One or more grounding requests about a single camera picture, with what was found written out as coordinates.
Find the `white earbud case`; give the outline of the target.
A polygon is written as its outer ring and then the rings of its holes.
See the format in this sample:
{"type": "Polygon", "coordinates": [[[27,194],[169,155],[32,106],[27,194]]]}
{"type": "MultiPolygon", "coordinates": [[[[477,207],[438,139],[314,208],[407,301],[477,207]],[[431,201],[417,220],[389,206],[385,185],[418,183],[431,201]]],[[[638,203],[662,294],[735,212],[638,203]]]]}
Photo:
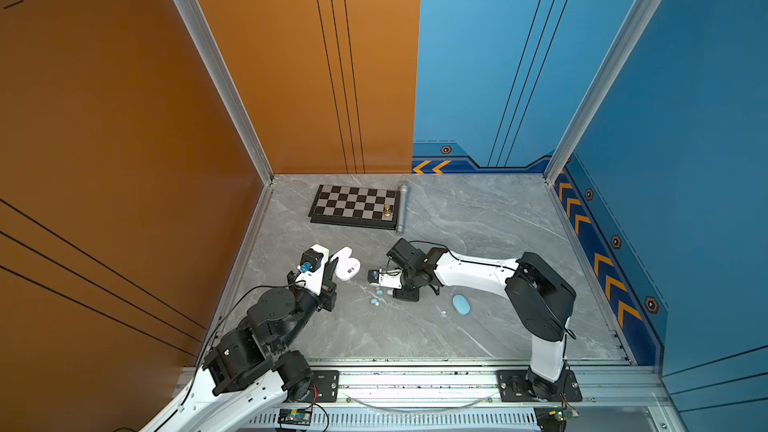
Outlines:
{"type": "Polygon", "coordinates": [[[336,263],[334,274],[340,281],[350,281],[360,271],[361,263],[352,256],[352,249],[350,247],[340,249],[334,254],[332,260],[336,263]]]}

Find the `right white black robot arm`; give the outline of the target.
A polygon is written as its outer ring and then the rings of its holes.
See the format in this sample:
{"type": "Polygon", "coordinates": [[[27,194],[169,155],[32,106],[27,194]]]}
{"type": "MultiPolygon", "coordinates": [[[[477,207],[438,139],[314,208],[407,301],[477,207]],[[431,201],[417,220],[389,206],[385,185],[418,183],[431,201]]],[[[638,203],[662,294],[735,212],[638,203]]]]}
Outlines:
{"type": "Polygon", "coordinates": [[[398,240],[387,252],[393,268],[373,269],[369,283],[393,291],[397,300],[417,302],[423,288],[439,294],[444,287],[464,287],[507,298],[532,336],[531,359],[523,374],[523,393],[534,401],[561,401],[574,382],[566,358],[576,291],[541,256],[487,259],[462,255],[431,242],[398,240]]]}

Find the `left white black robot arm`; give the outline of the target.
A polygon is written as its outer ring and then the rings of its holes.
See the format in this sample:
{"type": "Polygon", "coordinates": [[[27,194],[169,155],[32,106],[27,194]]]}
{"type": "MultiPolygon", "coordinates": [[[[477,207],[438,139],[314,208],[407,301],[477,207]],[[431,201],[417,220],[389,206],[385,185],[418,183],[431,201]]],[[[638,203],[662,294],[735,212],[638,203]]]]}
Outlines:
{"type": "Polygon", "coordinates": [[[339,254],[314,245],[287,283],[267,286],[237,327],[202,359],[194,376],[142,429],[144,431],[237,431],[281,403],[319,397],[304,355],[290,348],[318,311],[336,302],[339,254]]]}

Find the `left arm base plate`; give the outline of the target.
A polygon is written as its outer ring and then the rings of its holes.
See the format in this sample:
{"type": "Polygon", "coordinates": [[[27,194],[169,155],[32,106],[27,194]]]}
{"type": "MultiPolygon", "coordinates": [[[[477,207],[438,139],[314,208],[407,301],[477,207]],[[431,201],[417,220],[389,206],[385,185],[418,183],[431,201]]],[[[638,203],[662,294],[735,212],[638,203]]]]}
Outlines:
{"type": "Polygon", "coordinates": [[[340,373],[338,370],[313,370],[289,387],[287,401],[335,403],[338,398],[340,373]]]}

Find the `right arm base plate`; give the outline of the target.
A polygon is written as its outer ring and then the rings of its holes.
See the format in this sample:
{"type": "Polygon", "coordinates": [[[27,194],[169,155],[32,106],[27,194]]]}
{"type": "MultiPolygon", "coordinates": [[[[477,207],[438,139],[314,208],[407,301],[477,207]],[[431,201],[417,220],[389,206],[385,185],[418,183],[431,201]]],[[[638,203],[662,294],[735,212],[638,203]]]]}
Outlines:
{"type": "Polygon", "coordinates": [[[530,370],[499,370],[497,386],[503,402],[569,402],[583,401],[575,373],[566,368],[557,381],[548,382],[530,370]]]}

